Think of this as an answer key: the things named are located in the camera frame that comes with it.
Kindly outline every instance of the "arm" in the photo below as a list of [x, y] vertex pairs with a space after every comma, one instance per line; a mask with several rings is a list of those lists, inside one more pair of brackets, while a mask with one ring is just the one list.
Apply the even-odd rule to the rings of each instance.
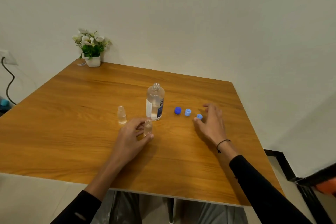
[[119, 130], [110, 158], [90, 184], [52, 221], [52, 224], [83, 224], [92, 221], [120, 170], [154, 138], [154, 135], [148, 134], [140, 141], [137, 140], [137, 136], [144, 132], [145, 120], [145, 118], [132, 119]]
[[[217, 146], [226, 140], [222, 111], [213, 104], [205, 104], [208, 119], [203, 123], [194, 118], [194, 123], [201, 132]], [[309, 223], [311, 222], [268, 180], [266, 180], [242, 155], [231, 141], [219, 144], [218, 149], [230, 161], [229, 166], [250, 201], [262, 223]]]

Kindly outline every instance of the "gray pants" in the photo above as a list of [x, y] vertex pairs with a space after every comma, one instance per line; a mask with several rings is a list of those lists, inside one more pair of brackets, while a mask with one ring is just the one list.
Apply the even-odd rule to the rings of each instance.
[[[187, 224], [248, 224], [240, 207], [184, 200], [181, 211], [181, 222]], [[116, 191], [109, 224], [142, 224], [139, 194]]]

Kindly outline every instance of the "black sleeve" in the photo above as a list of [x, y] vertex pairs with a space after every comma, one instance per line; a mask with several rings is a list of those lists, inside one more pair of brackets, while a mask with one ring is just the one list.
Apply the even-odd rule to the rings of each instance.
[[98, 198], [82, 190], [51, 224], [91, 223], [101, 204]]
[[261, 223], [312, 224], [242, 155], [233, 158], [229, 166]]

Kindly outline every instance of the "clear plastic bottle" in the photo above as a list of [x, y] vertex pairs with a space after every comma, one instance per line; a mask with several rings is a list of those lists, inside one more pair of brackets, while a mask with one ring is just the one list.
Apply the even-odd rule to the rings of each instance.
[[127, 119], [126, 119], [126, 111], [123, 106], [118, 107], [117, 115], [118, 115], [119, 124], [124, 125]]
[[158, 120], [162, 116], [165, 90], [157, 82], [147, 90], [146, 116]]
[[148, 133], [152, 133], [152, 120], [151, 119], [148, 119], [146, 120], [145, 122], [145, 125], [143, 127], [143, 136], [146, 136]]

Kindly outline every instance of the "electrical outlet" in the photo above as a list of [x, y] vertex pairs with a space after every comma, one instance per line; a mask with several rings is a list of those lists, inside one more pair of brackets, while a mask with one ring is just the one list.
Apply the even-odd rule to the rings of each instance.
[[5, 57], [3, 63], [4, 64], [9, 64], [9, 65], [16, 65], [18, 66], [18, 63], [16, 62], [15, 58], [11, 53], [7, 50], [0, 50], [0, 58]]

